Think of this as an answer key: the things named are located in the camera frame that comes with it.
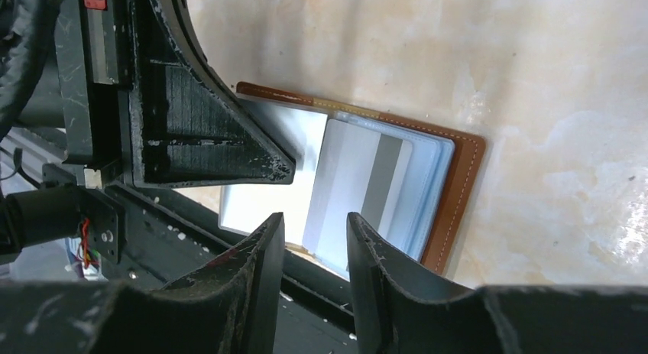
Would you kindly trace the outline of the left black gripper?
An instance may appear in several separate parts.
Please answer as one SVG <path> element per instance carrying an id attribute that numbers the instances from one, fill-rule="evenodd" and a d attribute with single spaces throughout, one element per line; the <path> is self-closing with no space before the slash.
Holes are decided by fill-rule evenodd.
<path id="1" fill-rule="evenodd" d="M 54 53 L 64 163 L 78 185 L 101 189 L 122 174 L 120 111 L 131 79 L 135 186 L 293 181 L 293 156 L 209 65 L 186 0 L 129 0 L 129 9 L 128 0 L 63 0 Z"/>

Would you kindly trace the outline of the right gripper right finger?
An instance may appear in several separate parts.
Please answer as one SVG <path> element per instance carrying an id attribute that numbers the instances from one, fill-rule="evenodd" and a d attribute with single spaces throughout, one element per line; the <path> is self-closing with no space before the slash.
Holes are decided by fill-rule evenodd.
<path id="1" fill-rule="evenodd" d="M 358 213 L 347 217 L 358 348 L 363 353 L 645 353 L 647 289 L 485 285 L 424 268 Z"/>

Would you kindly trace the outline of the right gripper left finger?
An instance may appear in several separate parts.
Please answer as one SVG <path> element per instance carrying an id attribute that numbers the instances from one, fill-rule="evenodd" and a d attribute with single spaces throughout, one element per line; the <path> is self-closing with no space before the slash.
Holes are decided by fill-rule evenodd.
<path id="1" fill-rule="evenodd" d="M 6 282 L 3 353 L 270 353 L 284 216 L 156 291 L 123 281 Z"/>

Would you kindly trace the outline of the white VIP credit card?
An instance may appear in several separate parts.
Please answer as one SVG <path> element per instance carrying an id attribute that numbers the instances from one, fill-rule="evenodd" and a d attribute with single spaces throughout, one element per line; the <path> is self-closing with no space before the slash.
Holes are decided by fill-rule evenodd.
<path id="1" fill-rule="evenodd" d="M 379 228 L 383 216 L 393 212 L 412 152 L 411 141 L 328 120 L 303 246 L 325 266 L 345 276 L 347 215 L 360 213 Z"/>

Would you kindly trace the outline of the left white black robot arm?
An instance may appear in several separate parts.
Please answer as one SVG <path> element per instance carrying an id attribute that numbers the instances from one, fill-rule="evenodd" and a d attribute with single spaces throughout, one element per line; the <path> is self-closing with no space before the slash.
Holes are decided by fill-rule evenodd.
<path id="1" fill-rule="evenodd" d="M 228 248 L 180 188 L 289 184 L 296 162 L 209 65 L 187 0 L 1 0 L 1 154 L 28 235 L 82 260 L 199 264 Z"/>

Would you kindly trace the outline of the brown leather card holder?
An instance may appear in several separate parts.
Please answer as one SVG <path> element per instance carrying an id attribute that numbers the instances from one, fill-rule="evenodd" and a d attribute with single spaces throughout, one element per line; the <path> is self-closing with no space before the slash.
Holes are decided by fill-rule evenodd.
<path id="1" fill-rule="evenodd" d="M 320 262 L 303 246 L 303 235 L 326 124 L 335 119 L 412 142 L 393 212 L 383 216 L 379 228 L 372 227 L 428 269 L 444 271 L 484 157 L 484 138 L 252 83 L 240 82 L 236 91 L 253 116 L 295 153 L 296 173 L 289 185 L 223 187 L 219 210 L 223 229 L 247 234 L 271 213 L 281 212 L 286 243 Z"/>

